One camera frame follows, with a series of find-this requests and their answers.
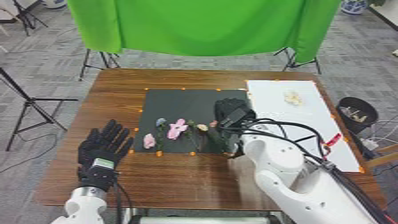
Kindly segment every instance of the wire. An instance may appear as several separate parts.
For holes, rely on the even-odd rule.
[[[114,182],[114,192],[116,192],[116,224],[121,224],[121,192],[117,182]]]
[[[395,199],[389,201],[389,203],[387,203],[387,207],[389,207],[389,205],[395,203],[396,200],[398,200],[398,197],[395,197]]]
[[[291,123],[291,122],[277,122],[281,125],[291,125],[291,126],[297,126],[297,127],[302,127],[304,129],[307,129],[315,134],[316,134],[316,139],[318,139],[318,145],[322,144],[323,142],[323,139],[322,139],[322,136],[320,136],[320,133],[318,131],[307,127],[306,125],[302,124],[297,124],[297,123]],[[357,184],[352,182],[350,178],[345,176],[341,170],[338,169],[338,167],[334,166],[332,169],[329,169],[325,166],[323,166],[323,162],[325,162],[325,158],[320,158],[316,157],[315,155],[309,154],[307,150],[304,149],[304,147],[299,145],[299,143],[290,140],[288,138],[270,134],[268,132],[263,132],[259,130],[254,130],[254,129],[249,129],[249,128],[222,128],[222,130],[226,131],[240,131],[240,134],[247,134],[247,135],[263,135],[263,136],[268,136],[268,137],[274,137],[284,141],[288,141],[297,147],[299,149],[302,150],[304,152],[304,156],[311,157],[313,160],[318,162],[320,164],[320,167],[325,169],[325,171],[331,173],[338,183],[343,185],[343,187],[347,188],[347,190],[352,192],[355,198],[357,198],[357,201],[361,202],[363,206],[364,206],[364,209],[375,219],[375,221],[379,223],[391,223],[391,219],[389,219],[389,216],[384,214],[382,212],[382,209],[379,207],[379,205],[375,204],[375,202],[371,201],[363,189],[359,188]]]
[[[375,137],[373,139],[380,139],[382,141],[389,141],[389,142],[393,142],[393,143],[396,143],[398,144],[398,141],[395,141],[393,139],[389,139],[389,138],[380,138],[380,137]]]
[[[311,138],[315,138],[315,137],[316,137],[316,135],[309,135],[307,137],[297,139],[295,142],[302,142],[302,141],[306,141],[307,139],[311,139]]]
[[[119,183],[117,183],[117,187],[119,187],[121,192],[123,192],[123,194],[124,194],[124,197],[126,197],[126,199],[128,199],[128,208],[132,209],[132,208],[133,208],[133,202],[132,202],[132,199],[130,199],[128,192],[126,192],[126,190],[124,190],[124,188],[123,188],[123,186],[121,186]]]
[[[393,170],[398,167],[398,164],[391,166],[387,169],[384,169],[373,176],[379,176],[386,171]]]
[[[377,142],[380,142],[380,141],[393,135],[396,129],[398,129],[398,125],[395,126],[395,128],[393,128],[389,134],[382,137],[382,139],[380,139]]]
[[[275,122],[275,120],[274,120],[274,119],[270,119],[270,118],[258,118],[258,119],[254,119],[254,120],[251,120],[251,121],[252,121],[252,122],[256,122],[256,121],[263,121],[263,120],[267,120],[267,121],[274,121],[274,122]],[[281,124],[277,124],[277,127],[279,127],[281,132],[283,132],[283,137],[284,137],[284,138],[288,138],[288,134],[286,134],[286,131],[284,131],[283,125],[281,125]]]
[[[55,148],[57,143],[59,143],[59,138],[57,138],[57,135],[55,135],[55,134],[48,134],[48,135],[45,135],[45,136],[50,136],[50,135],[55,137],[55,141],[53,141],[53,145],[52,145],[52,147],[46,149],[46,151],[45,151],[37,156],[34,156],[32,158],[29,158],[27,160],[23,160],[20,163],[16,163],[13,166],[9,166],[5,169],[2,169],[0,174],[2,174],[9,169],[13,169],[16,166],[20,166],[23,163],[27,163],[30,160],[41,158],[41,156],[45,156],[45,154],[52,151],[52,149]]]
[[[389,122],[396,119],[398,114],[395,115],[395,117],[387,120],[386,124],[380,126],[380,128],[377,129],[377,131],[370,134],[370,136],[366,138],[370,138],[371,136],[377,135],[377,132],[382,130],[384,126],[389,124]]]
[[[318,138],[318,152],[320,152],[322,159],[327,160],[323,149],[322,149],[323,138],[322,138],[322,135],[320,135],[318,131],[307,125],[293,123],[293,122],[283,122],[283,121],[258,122],[256,124],[274,124],[274,125],[279,124],[279,125],[288,125],[288,126],[295,126],[295,127],[300,127],[304,129],[307,129],[315,133],[315,135],[316,135],[316,138]]]

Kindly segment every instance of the gray carpet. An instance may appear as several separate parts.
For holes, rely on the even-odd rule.
[[[48,10],[41,6],[36,8],[34,14],[48,23],[50,28],[39,25],[32,36],[27,37],[21,24],[4,25],[11,36],[7,37],[0,33],[0,45],[11,53],[0,52],[0,66],[32,96],[71,97],[84,100],[98,70],[89,69],[85,80],[78,82],[76,75],[82,68],[85,49],[71,14],[68,9]],[[339,13],[318,53],[323,70],[320,79],[334,103],[345,96],[363,98],[377,107],[382,120],[393,118],[398,114],[398,58],[391,56],[396,48],[398,32],[375,15],[370,12],[363,16],[348,16]],[[128,50],[121,55],[119,63],[126,68],[281,71],[286,58],[283,54],[277,57],[272,54],[238,57],[181,57]],[[92,55],[91,64],[101,66],[98,54]],[[313,65],[295,70],[316,72]],[[46,125],[34,132],[23,133],[21,136],[29,140],[41,135],[53,135],[43,137],[37,141],[23,142],[18,139],[13,152],[4,152],[21,103],[23,100],[0,83],[0,169],[39,155],[53,145],[53,135],[62,139],[60,130],[52,125]],[[59,121],[66,126],[71,124],[80,103],[68,103],[62,107]],[[48,110],[53,108],[50,103],[43,105]],[[29,113],[25,124],[29,125],[37,120],[37,114]],[[379,136],[386,135],[395,125],[396,123],[382,128]],[[398,132],[389,138],[398,141]],[[32,199],[34,189],[55,153],[57,150],[52,150],[41,159],[32,160],[0,174],[2,224],[50,223],[62,214],[62,208],[45,207]],[[396,179],[396,171],[387,171],[377,176],[389,201],[398,197]],[[398,220],[398,201],[391,202],[389,212]],[[187,212],[151,211],[151,215],[162,214],[183,215]],[[196,214],[208,215],[208,212],[197,212]]]

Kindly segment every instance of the light stand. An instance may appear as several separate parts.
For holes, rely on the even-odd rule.
[[[13,0],[16,10],[18,10],[18,17],[21,19],[23,29],[29,36],[29,29],[36,29],[36,21],[43,24],[45,27],[48,27],[46,23],[39,20],[39,18],[34,16],[34,14],[27,11],[27,9],[21,7],[21,4],[16,0]]]
[[[290,56],[290,52],[288,52],[288,48],[286,47],[277,51],[277,53],[274,54],[274,56],[277,56],[283,52],[286,53],[286,56],[288,56],[288,63],[284,65],[283,72],[286,71],[288,68],[299,68],[302,65],[315,63],[316,70],[318,70],[318,74],[322,75],[318,58],[315,57],[313,61],[309,61],[309,62],[306,62],[302,64],[297,64],[295,63],[295,53]]]
[[[103,65],[105,65],[105,68],[112,68],[110,65],[112,63],[116,64],[116,68],[121,68],[119,66],[119,63],[114,59],[114,56],[119,58],[119,55],[117,54],[112,54],[112,53],[107,53],[108,54],[108,60],[107,60],[107,57],[105,57],[105,53],[103,52],[98,52],[100,55],[101,55],[101,59],[103,59]],[[82,66],[82,71],[80,71],[80,75],[78,75],[78,81],[84,80],[84,73],[85,73],[85,69],[87,68],[96,68],[100,70],[103,70],[105,68],[100,68],[92,65],[87,64],[87,61],[89,61],[89,57],[91,57],[91,49],[87,48],[87,51],[85,51],[85,57],[84,57],[84,66]]]
[[[9,145],[7,145],[7,148],[5,148],[5,151],[9,151],[11,145],[13,145],[13,142],[14,142],[14,138],[16,138],[16,135],[21,132],[25,132],[27,130],[37,128],[45,124],[55,124],[60,127],[60,129],[64,131],[68,131],[66,127],[62,126],[62,124],[55,120],[55,114],[57,114],[57,111],[59,111],[59,108],[60,108],[62,103],[66,101],[78,101],[78,99],[34,98],[34,97],[30,97],[29,94],[25,93],[20,85],[16,84],[16,82],[14,82],[11,76],[9,76],[9,74],[7,74],[7,72],[4,71],[2,68],[0,68],[0,75],[2,75],[2,77],[5,79],[5,80],[2,80],[4,83],[5,83],[5,85],[14,90],[14,92],[18,93],[18,95],[21,96],[21,98],[25,99],[21,114],[20,114],[20,117],[18,117],[16,127],[14,127],[14,131],[13,131],[11,139],[9,139]],[[48,114],[48,112],[45,111],[45,109],[37,105],[36,101],[59,101],[57,108],[55,108],[52,114]],[[34,124],[32,126],[25,127],[25,128],[20,128],[21,127],[21,121],[23,121],[23,117],[27,115],[25,113],[27,113],[27,109],[29,108],[32,108],[37,111],[41,117],[45,118],[45,121],[41,123]]]

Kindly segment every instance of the wall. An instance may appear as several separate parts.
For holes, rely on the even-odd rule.
[[[18,0],[21,6],[27,8],[37,0]],[[13,0],[0,0],[0,6],[11,11],[11,13],[14,15],[18,15],[18,10],[14,7],[14,3]],[[13,17],[9,16],[9,14],[0,10],[0,20],[11,20]]]
[[[373,9],[398,26],[398,0],[387,0],[386,4]]]

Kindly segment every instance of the white sheet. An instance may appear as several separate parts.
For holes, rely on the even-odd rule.
[[[251,93],[252,109],[258,113],[258,117],[306,124],[318,130],[327,142],[336,134],[341,133],[341,130],[331,116],[331,111],[322,99],[315,82],[251,80],[247,82],[247,87]],[[291,91],[299,93],[302,99],[300,106],[293,106],[284,101],[284,94]],[[288,138],[293,140],[311,135],[311,132],[302,128],[284,126],[284,129]],[[277,126],[272,127],[272,131],[275,134],[281,134]],[[320,156],[315,138],[306,140],[300,145],[307,151],[316,156]],[[332,153],[329,154],[327,158],[338,165],[341,171],[359,172],[357,159],[350,150],[350,146],[343,141],[343,137],[332,146]]]

